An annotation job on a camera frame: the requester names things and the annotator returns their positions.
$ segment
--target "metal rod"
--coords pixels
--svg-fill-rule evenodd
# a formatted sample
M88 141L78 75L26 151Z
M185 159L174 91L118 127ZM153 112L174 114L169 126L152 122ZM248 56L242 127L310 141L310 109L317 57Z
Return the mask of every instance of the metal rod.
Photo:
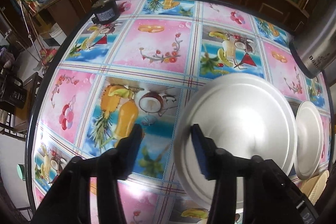
M30 206L28 207L22 207L22 208L17 208L19 211L23 211L23 210L29 210L30 209Z
M26 141L26 138L19 137L19 136L16 136L16 135L14 135L14 134L11 134L11 133L7 133L7 132L5 132L4 130L1 131L0 134L2 134L2 135L6 135L6 136L11 137L11 138L14 138L14 139L17 139L17 140L19 140L19 141L23 141L23 142Z
M29 215L30 221L32 220L32 217L30 216L29 210L31 210L31 208L29 207L29 209L27 209L27 213Z
M29 12L28 12L28 18L29 18L29 21L30 21L31 26L33 27L33 31L34 31L34 34L35 34L35 36L36 36L36 40L37 40L38 44L40 45L40 47L41 47L42 49L46 50L46 48L43 46L42 41L40 40L39 34L38 34L38 32L37 32L37 30L36 30L36 28L35 28L35 25L34 25L33 20L32 20L32 18L31 18L31 14L30 14Z
M16 40L17 43L20 44L21 47L23 47L27 52L29 52L29 54L37 61L37 62L40 62L40 60L38 60L30 51L28 51L27 48L25 48L25 46L23 46L20 41Z
M4 124L4 123L2 123L2 122L0 122L0 127L5 128L5 129L8 129L8 130L11 130L11 131L13 131L14 133L17 131L14 127L8 126L8 125L6 125L6 124Z
M34 49L35 49L35 51L36 51L36 53L37 53L37 56L39 57L39 59L40 59L40 61L41 61L41 63L42 63L42 66L44 67L44 64L43 64L43 62L42 62L41 56L39 55L39 52L37 51L37 49L36 49L36 47L35 47L35 44L34 44L34 41L33 41L33 39L32 39L32 35L30 34L30 31L29 31L29 28L28 28L28 25L27 25L27 21L26 21L26 18L25 18L25 13L24 13L24 11L23 11L23 3L22 3L22 1L20 1L20 7L21 7L21 11L22 11L23 20L24 20L25 25L26 25L26 28L27 28L28 38L29 38L30 41L32 42L32 44L33 44L33 46L34 46Z

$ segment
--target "white plate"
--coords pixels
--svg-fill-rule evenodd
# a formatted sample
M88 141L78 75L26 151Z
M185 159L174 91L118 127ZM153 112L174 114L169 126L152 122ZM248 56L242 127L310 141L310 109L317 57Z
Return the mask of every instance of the white plate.
M297 133L293 111L286 98L262 78L246 73L221 76L202 87L179 119L174 161L187 194L210 209L215 181L201 174L189 128L198 123L203 134L234 156L273 159L289 174ZM243 179L237 181L236 212L243 210Z
M299 179L309 179L315 172L323 148L323 124L316 106L305 101L296 114L297 152L294 160Z

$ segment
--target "cabinet door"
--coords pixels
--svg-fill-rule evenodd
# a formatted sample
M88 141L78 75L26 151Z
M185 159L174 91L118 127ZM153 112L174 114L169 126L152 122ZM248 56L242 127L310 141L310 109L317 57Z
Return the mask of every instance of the cabinet door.
M79 22L79 17L70 0L56 1L48 7L48 12L67 36Z
M17 1L0 0L0 9L5 21L8 23L12 31L17 35L17 38L20 39L22 45L24 45L25 47L30 47L32 43L28 38L27 28L25 26L22 12ZM31 36L34 41L35 36L32 32Z

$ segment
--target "table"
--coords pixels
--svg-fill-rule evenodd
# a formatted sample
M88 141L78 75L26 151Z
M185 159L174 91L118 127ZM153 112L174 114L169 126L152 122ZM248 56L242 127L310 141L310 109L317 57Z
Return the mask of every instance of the table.
M133 173L119 182L128 223L197 223L208 211L185 193L174 168L176 123L198 88L228 73L271 82L294 112L318 108L325 143L318 172L331 154L329 89L322 74L306 78L288 49L290 34L257 17L206 0L119 0L121 16L94 25L88 14L63 43L34 105L26 151L27 190L38 206L74 156L114 147L134 123L142 140ZM290 178L301 182L294 169ZM98 223L96 180L90 188ZM241 223L242 215L236 222Z

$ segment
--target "wooden chair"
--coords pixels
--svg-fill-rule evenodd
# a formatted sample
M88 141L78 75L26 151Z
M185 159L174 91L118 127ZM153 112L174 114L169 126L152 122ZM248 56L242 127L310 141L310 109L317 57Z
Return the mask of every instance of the wooden chair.
M40 77L37 72L24 81L23 88L27 90L27 99L22 109L6 102L1 102L2 105L0 104L0 108L8 112L9 118L6 123L0 122L0 127L3 128L0 134L7 135L17 140L26 141L26 131L29 125L31 110L41 81L42 77Z

